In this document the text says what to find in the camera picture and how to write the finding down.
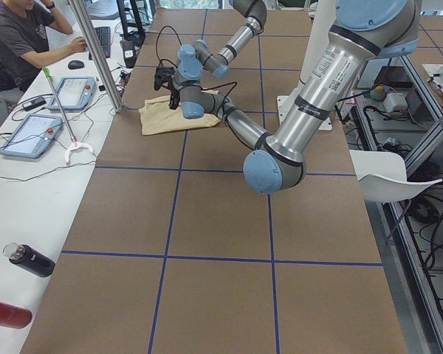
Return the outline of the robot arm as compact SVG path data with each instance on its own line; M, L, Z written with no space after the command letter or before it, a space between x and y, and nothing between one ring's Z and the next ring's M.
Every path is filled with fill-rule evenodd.
M244 25L216 54L202 40L182 45L171 83L185 118L216 115L250 148L243 165L245 181L256 192L272 194L302 181L306 146L366 62L406 55L416 49L422 4L336 1L328 46L274 133L253 122L229 97L202 90L203 71L224 77L238 52L264 30L265 3L234 1L232 6L244 16Z
M218 51L213 51L203 39L182 44L177 52L175 64L158 65L154 75L156 91L162 87L178 91L185 86L199 85L204 71L218 79L223 78L230 69L230 63L238 57L240 51L253 37L264 31L267 7L263 1L231 1L230 4L245 18L230 40Z

